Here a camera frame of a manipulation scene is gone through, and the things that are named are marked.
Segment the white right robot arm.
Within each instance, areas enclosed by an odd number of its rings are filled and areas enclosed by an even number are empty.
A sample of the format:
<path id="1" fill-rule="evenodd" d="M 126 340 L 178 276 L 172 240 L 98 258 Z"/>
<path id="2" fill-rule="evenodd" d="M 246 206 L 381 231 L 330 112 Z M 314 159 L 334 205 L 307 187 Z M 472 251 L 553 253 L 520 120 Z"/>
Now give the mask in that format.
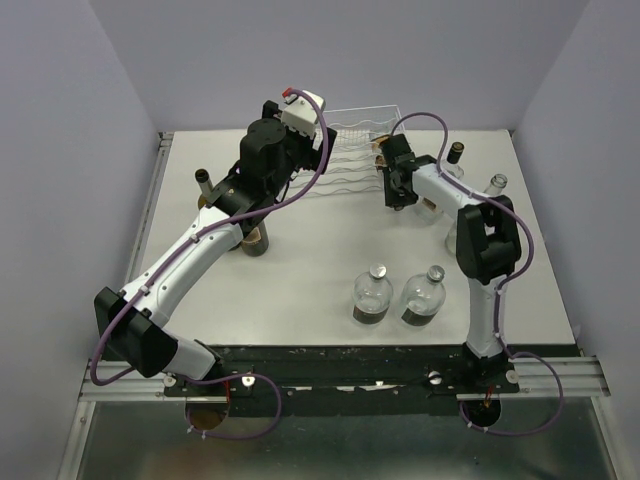
<path id="1" fill-rule="evenodd" d="M 380 141 L 385 205 L 401 209 L 427 198 L 457 224 L 456 261 L 467 277 L 470 325 L 466 348 L 476 358 L 460 367 L 460 379 L 480 392 L 496 380 L 488 359 L 503 351 L 500 327 L 503 291 L 514 273 L 522 247 L 512 201 L 488 197 L 461 183 L 430 155 L 416 155 L 403 134 Z"/>

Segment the round clear bottle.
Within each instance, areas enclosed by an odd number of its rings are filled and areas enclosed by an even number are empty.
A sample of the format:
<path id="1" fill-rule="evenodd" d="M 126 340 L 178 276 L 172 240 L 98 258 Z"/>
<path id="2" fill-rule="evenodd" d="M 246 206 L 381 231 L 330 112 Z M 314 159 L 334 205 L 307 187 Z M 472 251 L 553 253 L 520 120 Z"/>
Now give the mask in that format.
<path id="1" fill-rule="evenodd" d="M 445 303 L 444 279 L 445 270 L 440 265 L 409 278 L 401 293 L 400 319 L 415 327 L 429 324 Z"/>
<path id="2" fill-rule="evenodd" d="M 387 268 L 372 264 L 354 281 L 352 290 L 353 318 L 364 325 L 375 325 L 386 316 L 394 295 Z"/>

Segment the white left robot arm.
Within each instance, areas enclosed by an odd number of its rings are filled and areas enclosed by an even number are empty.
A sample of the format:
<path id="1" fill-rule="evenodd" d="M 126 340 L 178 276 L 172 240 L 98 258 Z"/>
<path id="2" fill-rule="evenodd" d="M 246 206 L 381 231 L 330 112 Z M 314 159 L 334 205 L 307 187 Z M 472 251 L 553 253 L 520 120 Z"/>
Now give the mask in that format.
<path id="1" fill-rule="evenodd" d="M 285 104 L 268 101 L 240 142 L 240 156 L 217 184 L 200 169 L 205 204 L 187 230 L 151 267 L 120 290 L 101 290 L 94 299 L 100 338 L 90 364 L 94 384 L 106 349 L 130 370 L 149 378 L 158 373 L 187 377 L 201 395 L 222 380 L 215 353 L 205 345 L 167 331 L 168 321 L 189 290 L 225 253 L 237 247 L 267 215 L 302 198 L 285 194 L 301 170 L 319 178 L 326 170 L 336 131 L 324 118 L 326 101 L 307 90 L 288 89 Z"/>

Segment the clear square bottle brown label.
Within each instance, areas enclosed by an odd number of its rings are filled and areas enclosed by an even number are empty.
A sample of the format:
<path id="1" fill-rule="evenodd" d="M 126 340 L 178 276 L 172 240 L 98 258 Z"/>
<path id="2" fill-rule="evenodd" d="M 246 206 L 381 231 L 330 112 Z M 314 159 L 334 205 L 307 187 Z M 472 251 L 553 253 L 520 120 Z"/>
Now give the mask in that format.
<path id="1" fill-rule="evenodd" d="M 387 166 L 386 159 L 382 152 L 381 145 L 388 140 L 390 135 L 388 133 L 379 135 L 370 140 L 371 150 L 374 154 L 374 167 L 376 172 L 381 174 L 383 169 Z"/>

